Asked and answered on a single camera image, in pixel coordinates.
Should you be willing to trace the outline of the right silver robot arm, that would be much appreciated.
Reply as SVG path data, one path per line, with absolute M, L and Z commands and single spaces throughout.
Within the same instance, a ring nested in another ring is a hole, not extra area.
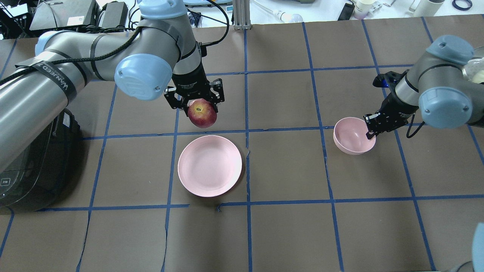
M 387 72 L 374 78 L 389 94 L 379 110 L 363 119 L 371 140 L 408 124 L 420 111 L 424 124 L 439 129 L 462 125 L 483 127 L 483 83 L 473 82 L 463 68 L 474 59 L 470 43 L 458 36 L 440 36 L 416 64 L 404 73 Z

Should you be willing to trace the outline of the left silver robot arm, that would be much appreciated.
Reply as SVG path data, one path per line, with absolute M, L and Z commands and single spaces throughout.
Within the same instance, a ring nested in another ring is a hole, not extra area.
M 188 111 L 203 98 L 225 101 L 220 79 L 209 82 L 206 45 L 196 41 L 182 0 L 139 0 L 141 21 L 123 38 L 113 33 L 50 31 L 35 57 L 1 80 L 1 154 L 4 171 L 93 79 L 113 81 L 139 100 L 164 96 Z

